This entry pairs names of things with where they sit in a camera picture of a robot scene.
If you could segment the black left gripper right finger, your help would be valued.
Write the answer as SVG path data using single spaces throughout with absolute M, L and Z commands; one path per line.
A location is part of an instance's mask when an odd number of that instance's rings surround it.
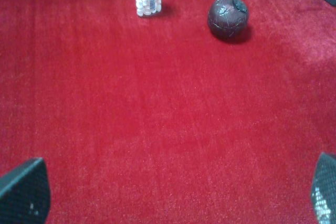
M 311 202 L 318 223 L 335 224 L 335 155 L 321 153 L 314 170 Z

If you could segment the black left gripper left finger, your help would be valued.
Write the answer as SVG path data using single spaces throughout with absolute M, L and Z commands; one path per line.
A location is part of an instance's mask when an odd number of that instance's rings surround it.
M 1 177 L 1 223 L 45 223 L 50 202 L 43 158 L 31 158 Z

